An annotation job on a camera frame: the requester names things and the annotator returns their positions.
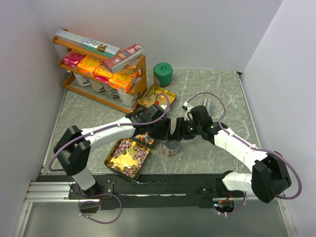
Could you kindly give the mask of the tin of round lollipops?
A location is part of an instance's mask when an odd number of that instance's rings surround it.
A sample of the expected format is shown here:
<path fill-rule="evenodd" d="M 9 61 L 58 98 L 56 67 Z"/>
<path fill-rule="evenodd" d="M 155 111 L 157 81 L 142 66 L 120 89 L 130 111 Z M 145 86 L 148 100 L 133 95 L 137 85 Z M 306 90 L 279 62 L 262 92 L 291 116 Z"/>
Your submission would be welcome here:
<path fill-rule="evenodd" d="M 136 135 L 131 139 L 150 149 L 152 149 L 156 143 L 155 139 L 151 138 L 147 133 Z"/>

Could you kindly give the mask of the metal candy scoop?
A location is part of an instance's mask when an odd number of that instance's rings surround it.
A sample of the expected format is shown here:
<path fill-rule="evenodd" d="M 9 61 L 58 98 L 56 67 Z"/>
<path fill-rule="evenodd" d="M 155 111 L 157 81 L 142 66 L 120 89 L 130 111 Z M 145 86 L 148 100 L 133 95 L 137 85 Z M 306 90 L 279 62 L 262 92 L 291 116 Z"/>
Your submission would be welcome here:
<path fill-rule="evenodd" d="M 205 108 L 208 112 L 208 115 L 211 116 L 212 115 L 212 102 L 211 102 L 211 100 L 208 98 L 205 98 L 202 102 L 202 105 L 205 106 Z"/>

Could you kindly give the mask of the clear plastic cup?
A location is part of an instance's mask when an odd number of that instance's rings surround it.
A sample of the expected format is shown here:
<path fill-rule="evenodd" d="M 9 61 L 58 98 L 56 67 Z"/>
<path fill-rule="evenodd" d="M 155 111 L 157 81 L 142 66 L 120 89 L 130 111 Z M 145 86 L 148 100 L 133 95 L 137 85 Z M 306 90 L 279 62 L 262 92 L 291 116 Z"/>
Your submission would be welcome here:
<path fill-rule="evenodd" d="M 167 157 L 173 157 L 178 153 L 179 148 L 170 149 L 168 147 L 163 147 L 162 150 L 163 150 L 163 154 L 166 155 Z"/>

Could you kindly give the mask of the tin of pastel candies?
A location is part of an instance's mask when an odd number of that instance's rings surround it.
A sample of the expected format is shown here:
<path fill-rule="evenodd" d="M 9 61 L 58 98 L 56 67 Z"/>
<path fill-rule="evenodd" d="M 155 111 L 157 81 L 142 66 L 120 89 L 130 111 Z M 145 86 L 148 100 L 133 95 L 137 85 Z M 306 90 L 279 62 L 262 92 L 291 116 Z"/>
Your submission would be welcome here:
<path fill-rule="evenodd" d="M 139 100 L 138 106 L 140 108 L 147 109 L 154 104 L 155 101 L 159 101 L 161 104 L 167 104 L 167 101 L 169 101 L 170 106 L 172 106 L 175 99 L 175 93 L 152 84 Z"/>

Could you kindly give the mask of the clear round lid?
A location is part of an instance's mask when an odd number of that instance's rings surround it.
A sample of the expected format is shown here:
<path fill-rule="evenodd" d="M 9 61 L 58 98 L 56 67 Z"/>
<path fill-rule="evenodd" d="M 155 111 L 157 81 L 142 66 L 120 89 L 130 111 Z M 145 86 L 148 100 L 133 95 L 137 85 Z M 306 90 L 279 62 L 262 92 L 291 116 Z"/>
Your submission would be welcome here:
<path fill-rule="evenodd" d="M 177 140 L 165 141 L 163 143 L 163 147 L 168 151 L 176 151 L 179 149 L 180 145 L 181 142 Z"/>

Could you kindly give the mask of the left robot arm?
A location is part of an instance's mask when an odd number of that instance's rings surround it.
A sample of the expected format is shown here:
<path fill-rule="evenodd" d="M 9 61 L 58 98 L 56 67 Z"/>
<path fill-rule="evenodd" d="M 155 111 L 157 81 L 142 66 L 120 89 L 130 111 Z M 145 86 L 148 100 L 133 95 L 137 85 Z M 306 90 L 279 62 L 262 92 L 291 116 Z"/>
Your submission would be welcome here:
<path fill-rule="evenodd" d="M 79 192 L 86 198 L 93 198 L 100 188 L 87 168 L 90 152 L 112 141 L 161 131 L 159 126 L 165 121 L 168 110 L 168 105 L 153 104 L 98 127 L 79 129 L 73 125 L 56 144 L 53 158 L 58 159 L 66 175 L 76 181 Z"/>

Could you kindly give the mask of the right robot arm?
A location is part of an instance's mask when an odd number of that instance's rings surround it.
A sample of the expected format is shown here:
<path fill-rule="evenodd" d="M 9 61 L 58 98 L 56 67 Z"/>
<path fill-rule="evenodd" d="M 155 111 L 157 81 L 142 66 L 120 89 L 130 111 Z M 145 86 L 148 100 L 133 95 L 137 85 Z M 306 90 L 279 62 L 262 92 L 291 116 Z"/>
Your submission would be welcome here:
<path fill-rule="evenodd" d="M 251 172 L 227 171 L 216 184 L 222 197 L 232 191 L 253 193 L 264 203 L 271 202 L 291 185 L 285 162 L 278 153 L 264 152 L 236 135 L 221 122 L 214 122 L 204 106 L 190 109 L 188 118 L 178 118 L 172 134 L 174 140 L 191 140 L 196 136 L 221 148 L 241 161 Z"/>

